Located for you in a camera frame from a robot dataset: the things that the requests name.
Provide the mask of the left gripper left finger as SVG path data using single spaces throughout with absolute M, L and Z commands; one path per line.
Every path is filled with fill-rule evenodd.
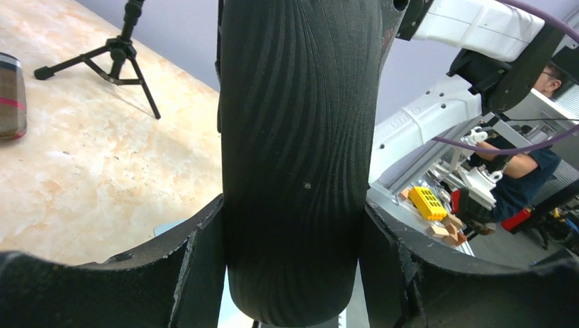
M 103 263 L 1 253 L 2 327 L 216 327 L 224 287 L 221 209 Z

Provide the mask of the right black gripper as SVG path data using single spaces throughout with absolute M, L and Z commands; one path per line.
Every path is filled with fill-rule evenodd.
M 410 1 L 379 1 L 384 17 L 388 21 L 399 19 L 399 28 L 396 32 L 396 38 L 410 41 L 417 33 L 425 15 L 430 9 L 433 1 L 428 0 L 410 0 Z

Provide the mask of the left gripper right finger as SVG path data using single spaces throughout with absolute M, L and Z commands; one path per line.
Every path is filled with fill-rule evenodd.
M 578 262 L 528 269 L 451 249 L 365 207 L 361 279 L 371 327 L 577 327 Z

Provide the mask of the black textured glasses case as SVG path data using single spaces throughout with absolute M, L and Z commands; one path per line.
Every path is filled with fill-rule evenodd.
M 277 327 L 349 303 L 391 1 L 226 1 L 223 220 L 229 287 Z

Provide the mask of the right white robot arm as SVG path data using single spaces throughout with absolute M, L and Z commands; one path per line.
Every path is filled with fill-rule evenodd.
M 222 1 L 223 190 L 364 191 L 441 132 L 520 102 L 567 23 L 519 1 Z M 397 36 L 462 49 L 426 93 L 375 129 Z

